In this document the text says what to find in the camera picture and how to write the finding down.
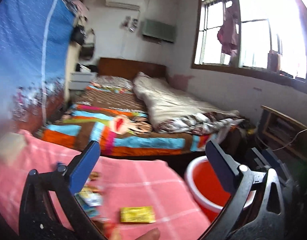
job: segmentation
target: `white bucket rim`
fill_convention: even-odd
[[[223,206],[217,205],[216,203],[213,203],[212,201],[210,201],[209,199],[207,199],[204,195],[202,195],[200,193],[200,191],[198,190],[198,188],[196,187],[194,181],[193,181],[193,177],[192,177],[192,173],[194,168],[199,164],[202,163],[204,161],[208,161],[207,156],[201,156],[198,158],[193,159],[186,170],[185,173],[185,180],[189,186],[189,190],[191,191],[194,199],[203,207],[215,212],[215,213],[220,213],[220,211],[223,209]],[[255,197],[255,190],[251,191],[250,194],[250,198],[247,199],[245,205],[244,205],[244,209],[247,208],[248,206],[250,206],[253,202],[253,199]]]

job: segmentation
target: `white wall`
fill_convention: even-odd
[[[90,10],[86,29],[93,28],[96,34],[95,53],[89,64],[96,63],[99,57],[166,63],[172,44],[144,41],[139,29],[130,33],[121,28],[126,16],[137,18],[137,11],[105,7],[105,0],[84,0],[84,4]],[[175,25],[177,9],[178,0],[145,0],[145,11],[140,14],[140,21],[147,18]]]
[[[198,0],[180,0],[177,41],[167,62],[169,74],[192,75],[188,91],[224,109],[237,109],[255,124],[261,105],[274,108],[307,125],[307,95],[275,83],[208,70],[191,69]]]

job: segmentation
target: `colorful blanket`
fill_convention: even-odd
[[[89,86],[71,109],[71,116],[47,126],[42,140],[82,151],[91,140],[98,141],[102,155],[146,156],[178,155],[204,151],[208,140],[217,139],[212,133],[196,136],[188,133],[161,134],[155,132],[125,134],[113,131],[111,122],[118,115],[130,120],[147,117],[143,102],[125,90],[106,90]]]

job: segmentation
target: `yellow packet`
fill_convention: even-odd
[[[121,223],[154,223],[156,217],[152,206],[120,208]]]

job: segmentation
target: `pink checkered cloth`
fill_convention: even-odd
[[[28,172],[53,171],[57,162],[68,164],[79,152],[41,141],[29,132],[27,146],[12,166],[0,163],[0,213],[18,232],[19,206]],[[135,240],[153,228],[159,228],[161,240],[196,240],[210,222],[194,202],[184,181],[163,161],[129,161],[100,157],[94,171],[102,177],[95,184],[104,187],[100,209],[112,222],[119,223],[120,207],[153,206],[156,223],[120,224],[123,240]],[[55,194],[52,200],[63,225],[71,228]]]

